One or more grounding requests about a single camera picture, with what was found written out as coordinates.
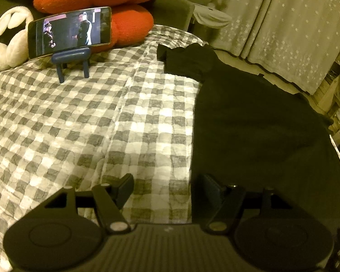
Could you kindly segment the light grey cloth on chair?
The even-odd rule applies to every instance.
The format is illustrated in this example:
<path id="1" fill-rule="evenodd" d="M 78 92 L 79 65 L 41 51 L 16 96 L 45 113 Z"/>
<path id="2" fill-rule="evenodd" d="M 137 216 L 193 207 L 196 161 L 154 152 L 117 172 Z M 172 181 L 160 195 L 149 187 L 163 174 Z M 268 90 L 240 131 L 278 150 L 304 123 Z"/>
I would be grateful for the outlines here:
<path id="1" fill-rule="evenodd" d="M 231 17 L 219 10 L 194 4 L 193 17 L 197 23 L 213 29 L 221 29 L 231 22 Z"/>

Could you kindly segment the lower red flower cushion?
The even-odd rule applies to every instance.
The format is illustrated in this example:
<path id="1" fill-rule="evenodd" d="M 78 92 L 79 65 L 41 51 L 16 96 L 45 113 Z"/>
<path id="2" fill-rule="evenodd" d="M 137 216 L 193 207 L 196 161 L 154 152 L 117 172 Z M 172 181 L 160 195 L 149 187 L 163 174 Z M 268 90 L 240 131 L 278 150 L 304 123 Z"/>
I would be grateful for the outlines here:
<path id="1" fill-rule="evenodd" d="M 154 26 L 152 14 L 137 4 L 115 6 L 111 12 L 110 18 L 101 25 L 101 35 L 109 39 L 109 43 L 92 47 L 93 53 L 142 42 Z"/>

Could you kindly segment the dark blue phone stand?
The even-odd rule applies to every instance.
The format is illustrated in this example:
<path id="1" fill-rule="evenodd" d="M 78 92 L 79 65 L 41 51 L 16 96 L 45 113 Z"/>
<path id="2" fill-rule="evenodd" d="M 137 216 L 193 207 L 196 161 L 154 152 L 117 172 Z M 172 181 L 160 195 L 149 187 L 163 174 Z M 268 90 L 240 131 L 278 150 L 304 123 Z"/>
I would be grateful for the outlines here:
<path id="1" fill-rule="evenodd" d="M 54 53 L 51 56 L 52 64 L 56 65 L 56 71 L 58 74 L 59 83 L 64 82 L 63 69 L 67 67 L 68 63 L 73 61 L 81 61 L 83 63 L 84 78 L 90 77 L 89 72 L 89 60 L 91 56 L 91 49 L 89 47 L 80 47 L 73 50 L 66 50 L 62 52 Z"/>

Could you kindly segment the wooden storage shelf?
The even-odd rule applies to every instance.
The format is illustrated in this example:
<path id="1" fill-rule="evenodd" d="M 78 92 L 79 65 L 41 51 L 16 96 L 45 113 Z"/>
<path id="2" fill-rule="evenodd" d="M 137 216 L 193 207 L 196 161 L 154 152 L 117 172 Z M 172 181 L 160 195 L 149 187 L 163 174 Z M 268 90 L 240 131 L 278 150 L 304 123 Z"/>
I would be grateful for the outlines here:
<path id="1" fill-rule="evenodd" d="M 327 119 L 328 130 L 340 152 L 340 53 L 313 97 Z"/>

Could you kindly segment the smartphone showing video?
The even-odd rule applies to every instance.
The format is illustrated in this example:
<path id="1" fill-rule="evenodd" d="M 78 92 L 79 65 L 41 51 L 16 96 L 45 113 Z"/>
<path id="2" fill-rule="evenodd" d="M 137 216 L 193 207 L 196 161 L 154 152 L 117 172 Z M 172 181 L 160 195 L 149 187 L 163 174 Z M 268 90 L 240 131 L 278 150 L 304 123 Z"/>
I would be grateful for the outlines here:
<path id="1" fill-rule="evenodd" d="M 50 15 L 29 23 L 29 58 L 111 42 L 110 7 L 93 7 Z"/>

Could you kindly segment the grey star pattern curtain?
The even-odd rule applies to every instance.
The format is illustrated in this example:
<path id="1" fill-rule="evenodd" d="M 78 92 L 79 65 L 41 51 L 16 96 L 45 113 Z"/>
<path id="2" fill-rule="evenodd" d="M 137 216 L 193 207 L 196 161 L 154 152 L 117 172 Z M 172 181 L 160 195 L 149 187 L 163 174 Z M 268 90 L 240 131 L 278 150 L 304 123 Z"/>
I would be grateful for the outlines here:
<path id="1" fill-rule="evenodd" d="M 230 23 L 211 46 L 314 94 L 340 52 L 340 0 L 218 0 Z"/>

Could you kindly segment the black garment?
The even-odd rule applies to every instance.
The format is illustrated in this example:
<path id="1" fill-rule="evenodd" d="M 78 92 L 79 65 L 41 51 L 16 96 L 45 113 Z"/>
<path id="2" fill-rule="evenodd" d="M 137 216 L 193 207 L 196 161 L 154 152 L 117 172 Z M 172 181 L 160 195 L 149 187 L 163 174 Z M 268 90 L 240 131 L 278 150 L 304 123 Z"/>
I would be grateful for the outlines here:
<path id="1" fill-rule="evenodd" d="M 331 230 L 340 227 L 340 157 L 327 121 L 290 94 L 226 65 L 197 43 L 159 45 L 167 74 L 196 80 L 191 178 L 210 174 L 250 191 L 270 186 Z"/>

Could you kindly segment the grey white checkered quilt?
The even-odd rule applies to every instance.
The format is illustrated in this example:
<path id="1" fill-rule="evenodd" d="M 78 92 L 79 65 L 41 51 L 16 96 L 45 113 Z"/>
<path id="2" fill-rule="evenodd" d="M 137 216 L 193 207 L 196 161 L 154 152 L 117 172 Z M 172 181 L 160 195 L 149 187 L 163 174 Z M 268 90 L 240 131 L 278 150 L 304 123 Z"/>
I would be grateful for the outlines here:
<path id="1" fill-rule="evenodd" d="M 70 65 L 59 83 L 48 59 L 0 72 L 0 271 L 2 241 L 17 219 L 63 186 L 88 190 L 130 170 L 128 218 L 183 223 L 190 217 L 190 156 L 198 83 L 164 73 L 159 44 L 194 35 L 155 26 L 143 44 L 93 55 L 90 76 Z"/>

